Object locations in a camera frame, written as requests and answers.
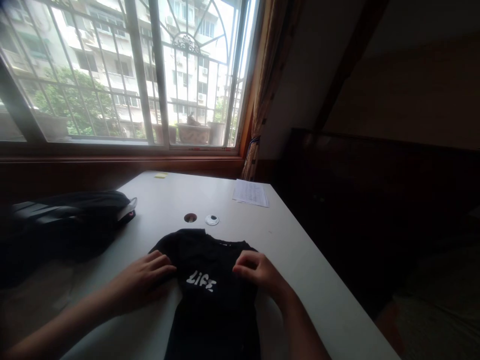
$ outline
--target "hand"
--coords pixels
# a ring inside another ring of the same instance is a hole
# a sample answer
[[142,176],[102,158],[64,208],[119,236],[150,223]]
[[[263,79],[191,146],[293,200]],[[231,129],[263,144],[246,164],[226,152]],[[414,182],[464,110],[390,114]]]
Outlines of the hand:
[[258,287],[264,288],[280,309],[286,306],[291,296],[295,295],[275,266],[260,252],[242,251],[232,271]]
[[131,263],[93,296],[111,317],[126,314],[161,298],[165,289],[155,284],[176,270],[167,255],[155,250]]

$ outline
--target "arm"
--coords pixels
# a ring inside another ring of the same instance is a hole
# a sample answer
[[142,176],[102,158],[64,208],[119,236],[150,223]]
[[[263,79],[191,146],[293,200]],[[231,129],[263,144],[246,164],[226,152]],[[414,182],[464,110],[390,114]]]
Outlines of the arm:
[[233,272],[264,288],[278,305],[290,359],[330,359],[299,297],[264,254],[242,251]]
[[5,360],[59,359],[80,339],[104,322],[159,299],[155,281],[176,270],[159,251],[130,264],[103,289],[66,309],[39,330],[7,350]]

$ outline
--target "paper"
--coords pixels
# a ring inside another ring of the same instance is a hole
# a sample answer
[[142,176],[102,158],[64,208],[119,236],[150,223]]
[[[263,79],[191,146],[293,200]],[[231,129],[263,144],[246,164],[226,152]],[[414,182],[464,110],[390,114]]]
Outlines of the paper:
[[258,182],[237,179],[232,199],[237,200],[240,203],[258,205],[264,208],[270,207],[269,200],[265,195],[264,187]]
[[155,177],[157,179],[165,179],[169,173],[168,172],[158,172],[155,174]]

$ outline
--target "wall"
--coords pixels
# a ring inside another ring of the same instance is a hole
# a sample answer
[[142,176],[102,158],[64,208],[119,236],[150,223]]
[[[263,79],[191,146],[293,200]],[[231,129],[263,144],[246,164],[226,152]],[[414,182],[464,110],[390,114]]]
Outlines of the wall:
[[364,58],[480,31],[479,17],[480,1],[390,0]]
[[365,0],[305,0],[261,135],[260,159],[278,159],[290,129],[311,129]]
[[478,2],[391,0],[323,130],[479,149],[479,16]]

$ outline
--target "dark wooden furniture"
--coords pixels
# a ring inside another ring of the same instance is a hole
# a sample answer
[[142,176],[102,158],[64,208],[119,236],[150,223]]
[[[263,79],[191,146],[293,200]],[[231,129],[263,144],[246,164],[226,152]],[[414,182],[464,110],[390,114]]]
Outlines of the dark wooden furniture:
[[480,205],[480,154],[293,129],[272,185],[375,318]]

